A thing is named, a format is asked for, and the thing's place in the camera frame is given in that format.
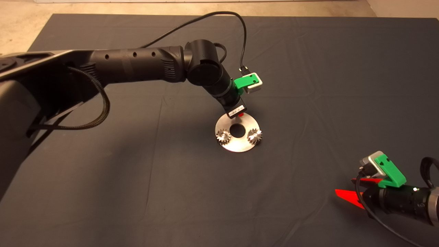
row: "green bracket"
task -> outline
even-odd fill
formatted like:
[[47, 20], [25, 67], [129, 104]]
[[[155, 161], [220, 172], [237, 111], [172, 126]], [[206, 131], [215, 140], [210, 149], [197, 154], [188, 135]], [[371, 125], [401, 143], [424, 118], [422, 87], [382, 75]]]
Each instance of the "green bracket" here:
[[376, 164], [387, 174], [387, 177], [378, 183], [380, 188], [386, 186], [401, 187], [407, 182], [406, 177], [396, 168], [395, 164], [389, 160], [387, 155], [383, 154], [375, 159]]
[[234, 80], [239, 95], [242, 95], [244, 93], [244, 88], [257, 84], [259, 83], [259, 81], [259, 77], [256, 75], [256, 73], [251, 73], [249, 75]]

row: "green gripper mount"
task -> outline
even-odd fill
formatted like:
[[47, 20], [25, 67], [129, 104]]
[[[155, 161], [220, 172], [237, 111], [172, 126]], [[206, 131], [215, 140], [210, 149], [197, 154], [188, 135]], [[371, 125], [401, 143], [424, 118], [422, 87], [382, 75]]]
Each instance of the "green gripper mount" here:
[[385, 188], [386, 186], [399, 188], [407, 182], [406, 177], [399, 171], [387, 155], [380, 155], [375, 158], [375, 162], [387, 175], [386, 178], [378, 183], [380, 188]]

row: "label sticker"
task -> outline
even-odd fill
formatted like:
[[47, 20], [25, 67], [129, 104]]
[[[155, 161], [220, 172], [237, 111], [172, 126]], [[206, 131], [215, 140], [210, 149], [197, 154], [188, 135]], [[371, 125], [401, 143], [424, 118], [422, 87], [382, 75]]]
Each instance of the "label sticker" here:
[[235, 108], [235, 110], [229, 112], [229, 116], [233, 116], [233, 115], [235, 115], [236, 113], [238, 113], [238, 112], [240, 112], [240, 111], [242, 111], [242, 110], [244, 110], [244, 109], [245, 109], [244, 106], [243, 106], [243, 105], [240, 105], [240, 106], [238, 106], [237, 108]]

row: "black cable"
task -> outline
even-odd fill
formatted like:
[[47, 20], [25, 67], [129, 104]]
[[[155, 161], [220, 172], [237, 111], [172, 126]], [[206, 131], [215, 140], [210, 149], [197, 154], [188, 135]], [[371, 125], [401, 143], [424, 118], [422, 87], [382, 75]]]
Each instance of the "black cable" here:
[[[55, 120], [55, 122], [52, 124], [54, 126], [57, 126], [60, 124], [60, 122], [62, 120], [64, 120], [64, 118], [66, 118], [70, 113], [67, 113], [61, 117], [59, 117], [58, 119]], [[54, 130], [46, 130], [46, 132], [44, 132], [44, 134], [42, 134], [40, 136], [40, 138], [38, 138], [33, 144], [32, 146], [30, 146], [29, 151], [27, 156], [29, 156]]]
[[363, 196], [360, 193], [360, 182], [361, 182], [361, 178], [363, 178], [364, 175], [362, 173], [359, 173], [356, 181], [355, 181], [355, 192], [357, 194], [358, 199], [360, 200], [360, 203], [363, 205], [364, 209], [369, 213], [370, 216], [372, 216], [372, 218], [374, 218], [378, 223], [380, 223], [380, 225], [382, 225], [384, 228], [386, 228], [388, 231], [390, 231], [391, 233], [395, 234], [396, 236], [398, 236], [400, 239], [416, 246], [416, 247], [423, 247], [422, 245], [419, 245], [413, 241], [411, 241], [410, 239], [402, 236], [401, 234], [395, 232], [395, 230], [393, 230], [392, 228], [390, 228], [388, 225], [386, 225], [384, 222], [382, 222], [378, 216], [367, 206], [366, 202], [364, 201]]
[[435, 187], [430, 179], [430, 168], [433, 164], [439, 170], [439, 161], [437, 159], [425, 157], [421, 160], [421, 177], [430, 189]]
[[220, 43], [213, 43], [213, 44], [215, 45], [215, 47], [221, 48], [224, 51], [223, 57], [219, 60], [219, 62], [222, 63], [227, 57], [227, 49], [224, 45]]
[[97, 117], [95, 120], [83, 124], [83, 125], [79, 125], [79, 126], [57, 126], [57, 125], [53, 125], [53, 124], [36, 124], [36, 125], [31, 125], [31, 129], [40, 129], [40, 130], [85, 130], [85, 129], [90, 129], [93, 127], [98, 126], [99, 124], [101, 124], [107, 117], [108, 114], [110, 112], [110, 99], [108, 99], [107, 94], [105, 93], [104, 88], [102, 87], [102, 84], [91, 74], [84, 72], [80, 69], [76, 69], [76, 68], [72, 68], [72, 67], [67, 67], [70, 71], [81, 74], [83, 76], [86, 76], [91, 83], [93, 83], [93, 85], [96, 87], [97, 91], [102, 95], [102, 99], [104, 101], [104, 105], [102, 107], [102, 112], [99, 115], [99, 117]]
[[146, 48], [146, 47], [148, 47], [148, 46], [154, 44], [155, 42], [157, 42], [157, 41], [163, 39], [164, 37], [168, 36], [169, 34], [171, 34], [171, 33], [175, 32], [175, 31], [179, 30], [179, 29], [182, 28], [182, 27], [185, 27], [185, 26], [187, 26], [187, 25], [189, 25], [189, 24], [192, 24], [192, 23], [194, 23], [194, 22], [200, 21], [200, 20], [202, 20], [202, 19], [204, 19], [204, 18], [207, 18], [207, 17], [209, 17], [209, 16], [213, 16], [213, 15], [234, 15], [234, 16], [238, 17], [238, 19], [241, 21], [242, 28], [243, 28], [243, 30], [244, 30], [244, 40], [243, 40], [243, 43], [242, 43], [242, 52], [241, 52], [241, 58], [239, 59], [239, 65], [240, 65], [241, 68], [244, 67], [244, 65], [243, 65], [243, 63], [242, 63], [242, 60], [244, 59], [245, 44], [247, 43], [247, 27], [245, 26], [245, 22], [244, 22], [244, 20], [242, 19], [242, 17], [241, 17], [238, 13], [231, 12], [231, 11], [216, 11], [216, 12], [208, 13], [208, 14], [202, 15], [202, 16], [200, 16], [200, 17], [197, 17], [197, 18], [195, 18], [195, 19], [192, 19], [192, 20], [190, 20], [190, 21], [188, 21], [188, 22], [185, 22], [185, 23], [183, 23], [183, 24], [181, 24], [181, 25], [175, 27], [174, 29], [172, 29], [172, 30], [168, 31], [167, 33], [161, 35], [161, 36], [158, 37], [157, 39], [155, 39], [155, 40], [149, 42], [148, 44], [143, 45], [143, 46], [141, 46], [141, 47], [139, 47], [139, 48]]

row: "cable connector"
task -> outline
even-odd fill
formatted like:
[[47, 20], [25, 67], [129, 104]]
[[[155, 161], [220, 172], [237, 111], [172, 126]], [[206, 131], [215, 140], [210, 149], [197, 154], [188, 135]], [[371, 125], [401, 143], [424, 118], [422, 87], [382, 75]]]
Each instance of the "cable connector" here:
[[241, 72], [241, 74], [242, 74], [243, 76], [246, 76], [246, 75], [248, 75], [248, 74], [251, 73], [250, 70], [247, 68], [247, 66], [241, 66], [241, 67], [239, 68], [239, 72]]
[[378, 170], [373, 166], [372, 164], [365, 164], [360, 167], [360, 171], [358, 174], [362, 174], [363, 177], [371, 178], [372, 176], [375, 176], [378, 173]]

